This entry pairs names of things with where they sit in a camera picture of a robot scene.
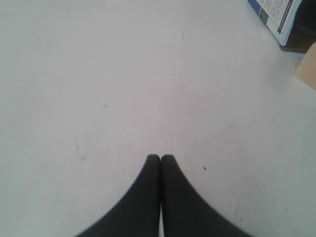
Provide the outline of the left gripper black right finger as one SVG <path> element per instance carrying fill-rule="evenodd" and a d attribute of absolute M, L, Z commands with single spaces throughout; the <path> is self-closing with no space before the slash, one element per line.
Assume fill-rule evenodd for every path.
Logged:
<path fill-rule="evenodd" d="M 161 158 L 161 207 L 166 237 L 245 237 L 204 201 L 187 180 L 173 155 Z"/>

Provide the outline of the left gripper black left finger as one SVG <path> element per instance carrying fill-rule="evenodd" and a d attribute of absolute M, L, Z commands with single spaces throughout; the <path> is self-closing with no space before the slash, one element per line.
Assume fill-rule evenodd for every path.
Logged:
<path fill-rule="evenodd" d="M 101 219 L 79 237 L 158 237 L 160 221 L 160 158 L 148 155 L 139 175 Z"/>

